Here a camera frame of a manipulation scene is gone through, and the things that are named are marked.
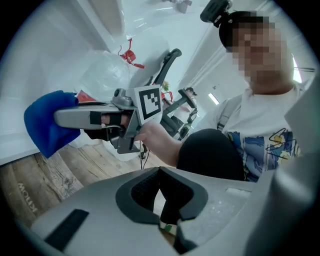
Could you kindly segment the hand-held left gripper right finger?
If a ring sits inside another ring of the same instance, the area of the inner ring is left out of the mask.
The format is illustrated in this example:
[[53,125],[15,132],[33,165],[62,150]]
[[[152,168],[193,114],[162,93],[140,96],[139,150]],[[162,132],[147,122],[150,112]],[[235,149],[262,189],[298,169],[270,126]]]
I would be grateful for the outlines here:
[[253,256],[251,233],[259,213],[259,185],[160,167],[162,189],[179,207],[174,248],[159,245],[160,256]]

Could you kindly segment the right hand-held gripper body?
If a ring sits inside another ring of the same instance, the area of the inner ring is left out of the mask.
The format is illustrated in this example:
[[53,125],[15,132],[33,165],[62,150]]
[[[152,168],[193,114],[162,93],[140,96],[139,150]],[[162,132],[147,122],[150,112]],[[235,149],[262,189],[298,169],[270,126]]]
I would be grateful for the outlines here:
[[162,98],[159,85],[148,85],[129,88],[119,88],[111,100],[118,109],[127,112],[130,121],[119,136],[110,140],[118,154],[136,153],[139,149],[134,145],[135,137],[142,126],[150,120],[162,116]]

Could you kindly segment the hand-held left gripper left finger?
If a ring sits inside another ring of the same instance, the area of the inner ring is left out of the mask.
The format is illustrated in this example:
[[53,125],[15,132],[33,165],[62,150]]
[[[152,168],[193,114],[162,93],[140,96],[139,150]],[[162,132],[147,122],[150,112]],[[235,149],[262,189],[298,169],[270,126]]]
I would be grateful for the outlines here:
[[45,240],[73,210],[88,213],[64,249],[67,256],[177,256],[157,224],[135,223],[116,203],[118,188],[145,173],[137,170],[92,183],[41,215],[31,230]]

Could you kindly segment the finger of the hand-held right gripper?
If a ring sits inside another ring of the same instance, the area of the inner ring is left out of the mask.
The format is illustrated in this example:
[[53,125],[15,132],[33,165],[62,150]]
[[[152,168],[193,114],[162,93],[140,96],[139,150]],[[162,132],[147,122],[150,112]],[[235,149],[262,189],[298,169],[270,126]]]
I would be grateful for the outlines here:
[[103,141],[110,141],[114,138],[120,137],[123,135],[124,130],[118,127],[107,127],[102,129],[84,129],[83,130],[91,140],[103,140]]
[[121,104],[80,104],[75,107],[61,108],[54,112],[55,123],[63,128],[82,130],[101,130],[106,128],[125,128],[119,124],[102,123],[103,115],[116,115],[122,117],[126,109]]

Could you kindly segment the white water dispenser cabinet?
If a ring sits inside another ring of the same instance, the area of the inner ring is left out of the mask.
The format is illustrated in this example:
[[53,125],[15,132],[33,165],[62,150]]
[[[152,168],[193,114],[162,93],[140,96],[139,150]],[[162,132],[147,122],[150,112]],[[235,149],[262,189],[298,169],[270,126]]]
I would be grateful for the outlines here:
[[0,60],[0,166],[35,154],[26,108],[57,90],[75,92],[75,66],[88,51],[107,51],[106,22],[122,25],[118,0],[46,0]]

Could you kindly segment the large clear water bottle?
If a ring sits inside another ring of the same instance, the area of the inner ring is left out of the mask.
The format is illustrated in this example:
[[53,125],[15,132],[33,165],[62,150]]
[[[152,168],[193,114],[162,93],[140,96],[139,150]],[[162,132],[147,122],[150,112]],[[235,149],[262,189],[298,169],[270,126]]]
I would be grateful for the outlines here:
[[173,93],[171,91],[161,91],[161,107],[164,111],[166,108],[170,107],[174,102]]
[[130,39],[128,50],[120,49],[121,53],[110,53],[104,50],[90,50],[81,56],[74,68],[72,88],[80,102],[112,100],[118,88],[131,89],[141,87],[160,69],[164,52],[152,45],[147,48],[143,42]]

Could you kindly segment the person's right hand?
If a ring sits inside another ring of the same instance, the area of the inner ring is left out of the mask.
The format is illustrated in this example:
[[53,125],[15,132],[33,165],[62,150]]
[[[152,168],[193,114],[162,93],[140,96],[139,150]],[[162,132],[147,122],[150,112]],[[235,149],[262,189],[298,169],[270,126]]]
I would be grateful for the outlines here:
[[163,126],[153,120],[143,125],[134,140],[144,143],[153,153],[162,152],[177,144]]

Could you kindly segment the person's black trousers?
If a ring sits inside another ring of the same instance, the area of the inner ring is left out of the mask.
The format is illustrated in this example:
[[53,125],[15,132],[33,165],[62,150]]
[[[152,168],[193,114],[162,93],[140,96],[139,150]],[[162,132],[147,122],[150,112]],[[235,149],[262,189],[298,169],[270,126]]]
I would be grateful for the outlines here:
[[213,178],[245,180],[239,153],[222,132],[212,128],[192,133],[182,143],[176,168]]

